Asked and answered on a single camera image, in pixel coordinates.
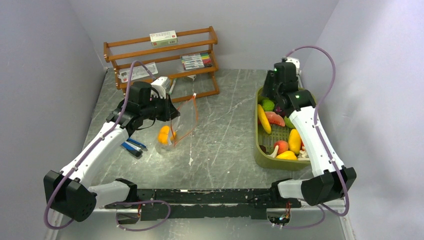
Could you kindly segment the green toy lime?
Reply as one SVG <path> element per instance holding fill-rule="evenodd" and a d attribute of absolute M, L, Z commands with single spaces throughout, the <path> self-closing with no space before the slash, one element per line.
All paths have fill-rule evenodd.
<path fill-rule="evenodd" d="M 260 103 L 265 112 L 273 112 L 275 110 L 275 103 L 269 99 L 263 99 Z"/>

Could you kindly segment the clear zip bag orange zipper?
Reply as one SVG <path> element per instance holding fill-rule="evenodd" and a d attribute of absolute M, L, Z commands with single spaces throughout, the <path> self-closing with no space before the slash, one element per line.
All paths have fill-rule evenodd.
<path fill-rule="evenodd" d="M 180 116 L 168 121 L 164 126 L 170 126 L 176 132 L 176 137 L 173 144 L 163 145 L 158 142 L 156 137 L 155 148 L 158 152 L 170 152 L 178 148 L 182 142 L 189 137 L 198 123 L 198 109 L 197 109 L 197 94 L 194 93 L 189 100 L 183 102 L 177 109 Z"/>

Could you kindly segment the purple toy onion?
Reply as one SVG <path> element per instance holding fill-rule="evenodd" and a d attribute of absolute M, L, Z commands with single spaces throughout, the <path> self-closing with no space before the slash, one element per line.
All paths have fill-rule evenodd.
<path fill-rule="evenodd" d="M 286 112 L 278 105 L 275 107 L 274 112 L 280 115 L 282 118 L 286 116 Z"/>

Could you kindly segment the orange toy bell pepper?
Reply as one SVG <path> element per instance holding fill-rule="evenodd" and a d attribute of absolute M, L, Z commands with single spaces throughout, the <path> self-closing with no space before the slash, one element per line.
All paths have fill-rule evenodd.
<path fill-rule="evenodd" d="M 172 145 L 176 135 L 176 132 L 169 125 L 165 125 L 160 129 L 157 135 L 157 141 L 162 145 Z"/>

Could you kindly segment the yellow toy banana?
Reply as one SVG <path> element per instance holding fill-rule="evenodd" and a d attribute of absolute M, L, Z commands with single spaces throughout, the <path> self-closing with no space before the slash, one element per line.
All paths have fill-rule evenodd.
<path fill-rule="evenodd" d="M 269 120 L 266 116 L 266 113 L 265 113 L 263 107 L 260 104 L 257 105 L 257 117 L 258 117 L 264 131 L 267 134 L 271 134 L 272 133 L 271 125 L 269 123 Z"/>

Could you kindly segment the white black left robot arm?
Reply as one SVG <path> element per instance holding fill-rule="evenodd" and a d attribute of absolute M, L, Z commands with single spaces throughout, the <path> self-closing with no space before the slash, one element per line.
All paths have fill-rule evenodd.
<path fill-rule="evenodd" d="M 139 200 L 137 185 L 118 178 L 93 186 L 101 164 L 124 144 L 145 120 L 167 122 L 180 116 L 166 88 L 159 80 L 136 81 L 118 106 L 107 116 L 95 138 L 60 171 L 49 171 L 43 179 L 47 216 L 55 210 L 73 221 L 86 220 L 94 209 L 121 203 L 134 207 Z"/>

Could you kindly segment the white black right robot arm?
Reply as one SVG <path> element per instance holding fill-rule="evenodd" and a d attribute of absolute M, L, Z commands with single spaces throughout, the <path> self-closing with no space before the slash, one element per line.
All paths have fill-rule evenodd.
<path fill-rule="evenodd" d="M 270 202 L 282 207 L 289 198 L 302 199 L 310 206 L 347 198 L 357 174 L 345 167 L 335 153 L 318 117 L 318 105 L 306 89 L 299 89 L 297 67 L 285 61 L 269 70 L 262 95 L 280 107 L 295 126 L 309 155 L 313 177 L 284 180 L 270 193 Z"/>

